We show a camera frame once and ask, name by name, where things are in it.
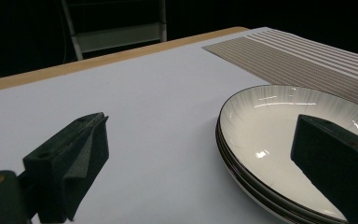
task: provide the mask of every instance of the stack of plates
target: stack of plates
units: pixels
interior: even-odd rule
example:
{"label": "stack of plates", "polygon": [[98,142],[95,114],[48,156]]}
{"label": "stack of plates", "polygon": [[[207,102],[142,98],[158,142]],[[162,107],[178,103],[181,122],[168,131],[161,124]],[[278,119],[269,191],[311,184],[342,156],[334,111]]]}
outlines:
{"label": "stack of plates", "polygon": [[358,134],[358,105],[325,92],[258,86],[223,105],[216,142],[237,183],[288,223],[348,223],[290,159],[299,114],[327,119]]}

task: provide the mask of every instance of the ceramic plate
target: ceramic plate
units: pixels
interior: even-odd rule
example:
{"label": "ceramic plate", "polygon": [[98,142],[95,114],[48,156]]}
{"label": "ceramic plate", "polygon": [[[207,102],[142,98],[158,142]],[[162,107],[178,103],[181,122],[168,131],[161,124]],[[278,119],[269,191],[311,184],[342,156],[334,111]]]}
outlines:
{"label": "ceramic plate", "polygon": [[266,188],[316,214],[345,220],[290,159],[299,114],[330,120],[358,134],[357,104],[292,86],[240,91],[223,105],[218,122],[235,160]]}

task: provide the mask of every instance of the table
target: table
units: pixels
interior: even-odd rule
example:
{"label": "table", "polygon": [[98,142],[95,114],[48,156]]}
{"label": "table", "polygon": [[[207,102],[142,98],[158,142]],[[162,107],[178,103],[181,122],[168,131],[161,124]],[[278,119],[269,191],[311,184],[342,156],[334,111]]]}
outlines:
{"label": "table", "polygon": [[75,223],[282,223],[239,188],[214,140],[225,100],[268,83],[201,48],[256,31],[235,27],[0,78],[0,170],[19,174],[30,151],[102,111],[110,159]]}

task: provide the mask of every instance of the white surface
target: white surface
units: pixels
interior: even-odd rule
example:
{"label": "white surface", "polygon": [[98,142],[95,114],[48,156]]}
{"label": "white surface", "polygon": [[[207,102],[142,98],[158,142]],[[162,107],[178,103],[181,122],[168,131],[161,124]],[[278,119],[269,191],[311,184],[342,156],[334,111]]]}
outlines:
{"label": "white surface", "polygon": [[224,105],[220,124],[237,159],[281,195],[331,217],[345,217],[290,159],[299,114],[327,119],[358,134],[358,105],[299,87],[241,91]]}
{"label": "white surface", "polygon": [[237,186],[214,138],[225,100],[267,83],[201,49],[257,31],[0,91],[0,170],[19,175],[29,152],[101,111],[110,159],[75,223],[282,223]]}

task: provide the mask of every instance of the striped placemat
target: striped placemat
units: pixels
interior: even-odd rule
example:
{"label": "striped placemat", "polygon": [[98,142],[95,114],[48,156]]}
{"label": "striped placemat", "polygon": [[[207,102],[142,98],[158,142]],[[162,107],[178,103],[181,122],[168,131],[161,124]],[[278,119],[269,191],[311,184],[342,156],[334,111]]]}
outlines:
{"label": "striped placemat", "polygon": [[278,30],[203,48],[270,84],[312,88],[358,104],[358,54]]}

